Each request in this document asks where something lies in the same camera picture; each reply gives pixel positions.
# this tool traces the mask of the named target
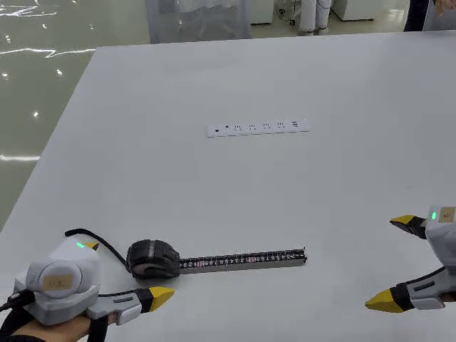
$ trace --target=white cabinet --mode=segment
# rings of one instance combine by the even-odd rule
[[[274,14],[274,0],[250,0],[250,23],[270,24]]]
[[[384,0],[333,0],[332,9],[341,20],[374,19],[384,7]]]

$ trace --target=tape measure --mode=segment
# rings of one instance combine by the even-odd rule
[[[292,267],[304,265],[307,261],[304,247],[286,251],[181,259],[170,244],[160,240],[135,242],[128,249],[125,260],[109,243],[91,231],[73,229],[65,233],[67,237],[74,234],[86,234],[97,239],[114,253],[136,279],[171,279],[180,274]]]

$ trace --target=power strip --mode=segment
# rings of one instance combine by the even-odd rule
[[[257,123],[216,125],[207,127],[207,137],[229,137],[236,135],[256,135],[273,133],[296,133],[310,131],[307,119],[265,120]]]

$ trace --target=wrist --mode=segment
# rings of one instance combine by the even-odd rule
[[[32,321],[18,329],[15,335],[25,335],[40,338],[44,341],[74,342],[88,334],[90,319],[79,316],[69,322],[55,326],[43,326],[38,321]]]

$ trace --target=person's leg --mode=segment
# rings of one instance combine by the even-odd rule
[[[410,0],[407,23],[404,28],[405,32],[423,30],[428,4],[428,0]]]
[[[315,31],[316,0],[302,0],[301,23],[298,35],[310,35]]]
[[[316,2],[316,28],[319,34],[328,33],[328,17],[331,10],[331,0],[317,0]]]

